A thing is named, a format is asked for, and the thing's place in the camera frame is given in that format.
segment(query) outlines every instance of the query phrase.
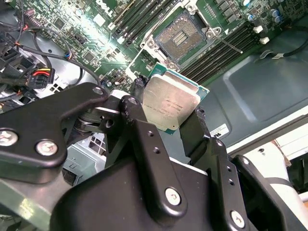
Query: motherboard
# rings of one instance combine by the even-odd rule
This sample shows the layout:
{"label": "motherboard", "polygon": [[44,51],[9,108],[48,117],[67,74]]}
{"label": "motherboard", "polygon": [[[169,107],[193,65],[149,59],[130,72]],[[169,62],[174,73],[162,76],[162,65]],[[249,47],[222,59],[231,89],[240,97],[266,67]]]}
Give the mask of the motherboard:
{"label": "motherboard", "polygon": [[[16,1],[11,5],[19,9]],[[65,39],[104,87],[161,63],[206,86],[308,12],[307,0],[24,0],[26,23]],[[44,32],[63,49],[62,39]]]}

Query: screw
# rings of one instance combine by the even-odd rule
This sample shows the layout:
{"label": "screw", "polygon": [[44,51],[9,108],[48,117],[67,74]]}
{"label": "screw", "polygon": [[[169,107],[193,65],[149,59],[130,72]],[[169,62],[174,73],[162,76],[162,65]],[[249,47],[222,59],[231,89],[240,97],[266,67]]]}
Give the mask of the screw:
{"label": "screw", "polygon": [[36,150],[41,155],[53,155],[58,151],[58,146],[52,141],[41,141],[37,144]]}
{"label": "screw", "polygon": [[18,141],[18,136],[13,131],[0,131],[0,146],[11,146]]}
{"label": "screw", "polygon": [[210,32],[210,31],[208,31],[208,32],[206,33],[206,36],[210,39],[211,37],[213,37],[213,33]]}
{"label": "screw", "polygon": [[221,141],[217,141],[217,144],[218,144],[219,146],[222,146],[222,145],[223,145]]}
{"label": "screw", "polygon": [[247,165],[249,164],[249,161],[246,158],[243,158],[243,161],[244,161],[245,164],[247,164]]}
{"label": "screw", "polygon": [[153,48],[154,42],[150,40],[150,41],[148,41],[147,45],[148,45],[149,48]]}
{"label": "screw", "polygon": [[181,202],[181,197],[177,191],[172,188],[167,188],[165,191],[166,198],[172,205],[179,205]]}
{"label": "screw", "polygon": [[245,222],[244,219],[242,218],[242,216],[236,212],[236,211],[231,211],[230,212],[230,216],[233,220],[233,222],[240,228],[244,228],[245,227]]}
{"label": "screw", "polygon": [[99,94],[99,95],[102,95],[102,94],[103,94],[103,91],[102,91],[102,89],[100,89],[100,88],[93,88],[93,91],[94,91],[96,94]]}
{"label": "screw", "polygon": [[193,7],[191,5],[187,6],[187,10],[188,11],[192,11],[193,10]]}
{"label": "screw", "polygon": [[137,101],[134,98],[129,98],[128,101],[130,101],[133,104],[137,104]]}

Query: red wire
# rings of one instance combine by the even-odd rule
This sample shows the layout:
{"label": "red wire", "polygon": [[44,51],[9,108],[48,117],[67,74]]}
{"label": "red wire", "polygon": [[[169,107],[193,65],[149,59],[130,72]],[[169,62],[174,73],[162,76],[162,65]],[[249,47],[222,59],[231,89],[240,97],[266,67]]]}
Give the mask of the red wire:
{"label": "red wire", "polygon": [[47,75],[49,76],[49,73],[48,72],[45,72],[45,71],[37,71],[33,74],[33,76],[37,76],[38,74],[44,74],[44,75]]}

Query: sticker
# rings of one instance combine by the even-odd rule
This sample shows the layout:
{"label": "sticker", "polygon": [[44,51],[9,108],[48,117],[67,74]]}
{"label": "sticker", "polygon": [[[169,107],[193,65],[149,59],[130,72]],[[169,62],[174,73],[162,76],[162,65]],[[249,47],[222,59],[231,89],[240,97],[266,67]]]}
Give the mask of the sticker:
{"label": "sticker", "polygon": [[211,137],[221,138],[222,136],[229,133],[229,129],[226,124],[223,124],[216,128],[215,130],[211,131]]}

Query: yellow wire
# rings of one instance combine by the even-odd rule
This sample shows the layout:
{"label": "yellow wire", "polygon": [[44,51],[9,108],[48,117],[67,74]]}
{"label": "yellow wire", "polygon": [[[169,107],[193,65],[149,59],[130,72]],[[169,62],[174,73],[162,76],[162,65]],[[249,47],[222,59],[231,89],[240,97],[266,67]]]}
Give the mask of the yellow wire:
{"label": "yellow wire", "polygon": [[37,71],[50,71],[50,69],[45,68],[45,69],[39,69],[39,70],[37,70]]}

